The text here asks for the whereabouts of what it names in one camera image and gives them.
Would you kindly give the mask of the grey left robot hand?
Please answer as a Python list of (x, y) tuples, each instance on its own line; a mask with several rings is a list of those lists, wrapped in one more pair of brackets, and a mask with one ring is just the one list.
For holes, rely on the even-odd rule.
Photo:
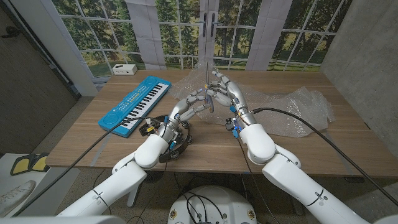
[[(201, 92), (202, 89), (195, 90), (194, 92), (190, 93), (186, 98), (180, 100), (169, 114), (170, 121), (179, 124), (184, 121), (188, 121), (198, 112), (211, 108), (212, 104), (207, 101), (207, 97), (199, 95), (199, 93)], [(205, 103), (196, 108), (191, 108), (191, 106), (197, 101), (204, 101)]]

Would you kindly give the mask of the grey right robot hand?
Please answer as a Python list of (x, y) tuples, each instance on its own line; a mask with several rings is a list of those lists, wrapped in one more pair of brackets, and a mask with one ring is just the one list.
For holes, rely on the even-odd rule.
[(238, 85), (220, 72), (212, 71), (212, 74), (219, 80), (205, 85), (206, 94), (222, 106), (228, 108), (232, 106), (233, 112), (239, 116), (248, 114), (248, 105)]

